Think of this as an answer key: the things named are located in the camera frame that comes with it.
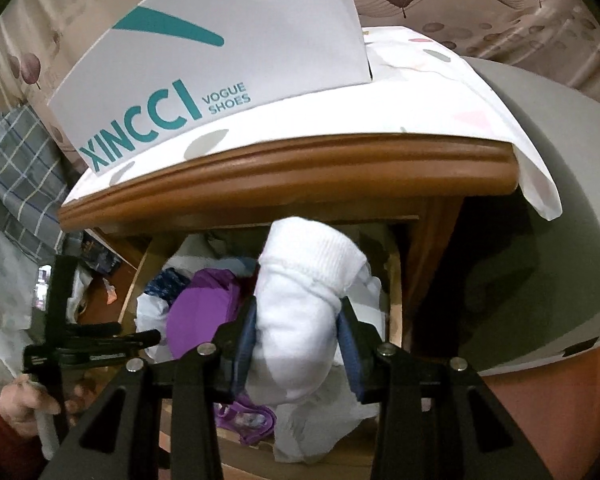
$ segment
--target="finger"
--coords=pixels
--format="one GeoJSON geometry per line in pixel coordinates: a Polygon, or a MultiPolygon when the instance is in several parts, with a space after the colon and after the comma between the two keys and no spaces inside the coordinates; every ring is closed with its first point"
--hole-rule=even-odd
{"type": "Polygon", "coordinates": [[[24,384],[24,383],[28,383],[31,380],[31,376],[29,374],[22,374],[17,376],[14,380],[13,380],[13,384],[24,384]]]}
{"type": "Polygon", "coordinates": [[[74,413],[80,413],[84,411],[84,400],[82,399],[70,399],[64,403],[68,413],[72,415],[74,413]]]}
{"type": "Polygon", "coordinates": [[[58,402],[48,393],[30,383],[21,384],[18,396],[20,397],[18,399],[20,403],[27,408],[40,410],[50,415],[58,415],[60,413],[58,402]]]}
{"type": "Polygon", "coordinates": [[[74,387],[74,394],[77,397],[87,397],[96,391],[96,381],[90,378],[83,378],[74,387]]]}

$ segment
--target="teal logo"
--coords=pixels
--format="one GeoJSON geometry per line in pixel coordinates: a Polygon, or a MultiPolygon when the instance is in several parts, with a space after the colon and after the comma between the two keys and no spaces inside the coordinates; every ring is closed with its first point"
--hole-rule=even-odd
{"type": "Polygon", "coordinates": [[[223,46],[224,38],[219,34],[200,27],[195,23],[186,22],[176,16],[165,14],[159,10],[147,7],[136,7],[128,15],[122,18],[114,26],[117,30],[136,30],[138,32],[150,32],[162,34],[184,40],[197,41],[213,46],[223,46]]]}
{"type": "MultiPolygon", "coordinates": [[[[181,79],[174,81],[171,84],[171,90],[175,90],[178,98],[187,109],[187,114],[191,119],[197,121],[202,118],[199,108],[193,101],[191,94],[181,79]]],[[[178,115],[176,118],[165,118],[158,113],[158,103],[170,98],[169,88],[160,88],[152,93],[147,99],[144,109],[152,120],[153,124],[162,130],[179,130],[187,124],[187,118],[178,115]]],[[[99,134],[94,135],[88,140],[87,144],[78,149],[79,152],[88,156],[91,159],[91,167],[95,173],[100,172],[100,168],[109,165],[109,162],[114,162],[122,158],[123,154],[120,151],[124,148],[128,152],[136,150],[134,140],[136,142],[153,142],[158,138],[159,132],[149,130],[148,132],[139,132],[134,125],[134,119],[142,114],[140,105],[131,106],[124,115],[122,121],[111,121],[113,131],[106,129],[100,130],[99,134]]]]}

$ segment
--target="gray plaid fabric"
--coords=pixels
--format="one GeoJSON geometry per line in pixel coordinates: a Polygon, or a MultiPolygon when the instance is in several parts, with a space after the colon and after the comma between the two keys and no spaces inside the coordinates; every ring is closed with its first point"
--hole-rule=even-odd
{"type": "Polygon", "coordinates": [[[82,232],[63,232],[57,218],[75,177],[68,167],[29,105],[0,116],[0,231],[40,265],[80,254],[82,232]]]}

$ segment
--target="purple cloth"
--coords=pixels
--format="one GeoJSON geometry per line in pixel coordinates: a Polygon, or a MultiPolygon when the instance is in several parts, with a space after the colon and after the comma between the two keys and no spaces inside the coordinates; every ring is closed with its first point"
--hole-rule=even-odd
{"type": "Polygon", "coordinates": [[[240,443],[244,446],[254,446],[263,438],[273,433],[276,425],[276,414],[267,406],[254,406],[246,395],[238,396],[233,404],[219,404],[215,407],[216,426],[233,431],[240,436],[240,443]],[[257,414],[264,418],[264,422],[256,427],[247,427],[240,423],[239,418],[245,414],[257,414]]]}
{"type": "Polygon", "coordinates": [[[167,317],[167,345],[180,359],[200,343],[211,341],[216,329],[237,315],[240,285],[230,270],[202,269],[173,302],[167,317]]]}

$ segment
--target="metal screw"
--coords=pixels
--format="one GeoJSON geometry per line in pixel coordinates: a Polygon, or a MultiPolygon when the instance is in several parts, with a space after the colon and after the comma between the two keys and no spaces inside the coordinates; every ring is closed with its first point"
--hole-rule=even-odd
{"type": "Polygon", "coordinates": [[[397,348],[391,343],[382,343],[380,346],[378,346],[378,353],[382,357],[391,357],[395,354],[396,349],[397,348]]]}
{"type": "Polygon", "coordinates": [[[126,369],[130,372],[139,372],[144,368],[144,361],[139,357],[134,357],[126,362],[126,369]]]}
{"type": "Polygon", "coordinates": [[[466,359],[462,359],[461,357],[452,358],[451,361],[449,361],[449,365],[456,372],[464,372],[469,367],[469,363],[466,359]]]}
{"type": "Polygon", "coordinates": [[[198,354],[200,355],[213,355],[216,353],[216,345],[213,343],[201,343],[198,345],[198,354]]]}

